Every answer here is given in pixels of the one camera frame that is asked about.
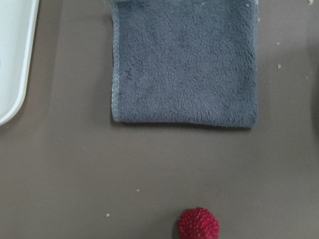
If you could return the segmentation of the grey folded cloth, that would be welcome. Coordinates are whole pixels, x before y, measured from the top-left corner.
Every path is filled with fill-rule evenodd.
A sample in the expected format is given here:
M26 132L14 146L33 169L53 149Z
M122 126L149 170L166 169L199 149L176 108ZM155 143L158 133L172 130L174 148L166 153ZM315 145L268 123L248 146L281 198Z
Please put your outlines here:
M113 0L113 119L252 127L256 0Z

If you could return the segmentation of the white plastic tray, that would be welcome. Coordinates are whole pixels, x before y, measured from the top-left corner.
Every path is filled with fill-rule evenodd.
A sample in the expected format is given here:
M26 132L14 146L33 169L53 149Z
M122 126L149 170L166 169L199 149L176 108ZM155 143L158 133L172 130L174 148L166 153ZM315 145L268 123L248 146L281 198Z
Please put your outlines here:
M38 0L0 2L0 124L20 110L26 95Z

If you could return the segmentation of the red strawberry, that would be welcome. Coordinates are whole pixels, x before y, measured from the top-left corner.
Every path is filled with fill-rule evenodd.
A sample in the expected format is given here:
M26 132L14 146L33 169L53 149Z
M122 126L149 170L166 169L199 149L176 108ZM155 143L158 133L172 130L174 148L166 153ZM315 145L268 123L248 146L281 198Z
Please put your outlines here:
M219 221L205 208L184 211L178 219L180 239L218 239Z

